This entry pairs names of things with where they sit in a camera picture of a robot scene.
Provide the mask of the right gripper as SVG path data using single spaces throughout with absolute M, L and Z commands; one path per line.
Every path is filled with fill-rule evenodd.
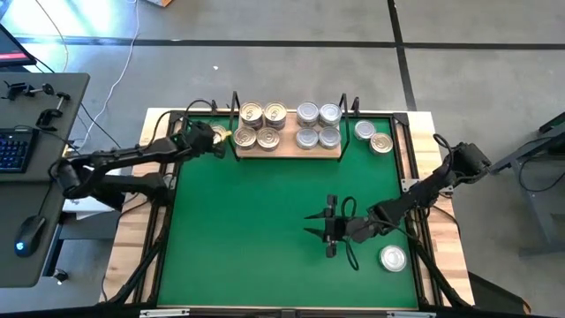
M 329 194 L 326 206 L 320 213 L 306 216 L 305 219 L 328 219 L 328 231 L 314 228 L 304 228 L 304 231 L 319 238 L 326 245 L 326 257 L 334 258 L 337 253 L 337 241 L 351 239 L 356 243 L 363 243 L 375 236 L 375 224 L 368 217 L 335 217 L 337 196 Z

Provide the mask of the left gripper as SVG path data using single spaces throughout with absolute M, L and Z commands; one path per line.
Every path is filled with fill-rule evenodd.
M 217 158 L 224 158 L 226 148 L 224 145 L 214 146 L 216 126 L 221 126 L 217 121 L 195 121 L 190 124 L 190 129 L 185 132 L 186 153 L 190 157 L 198 157 L 205 153 L 213 153 Z

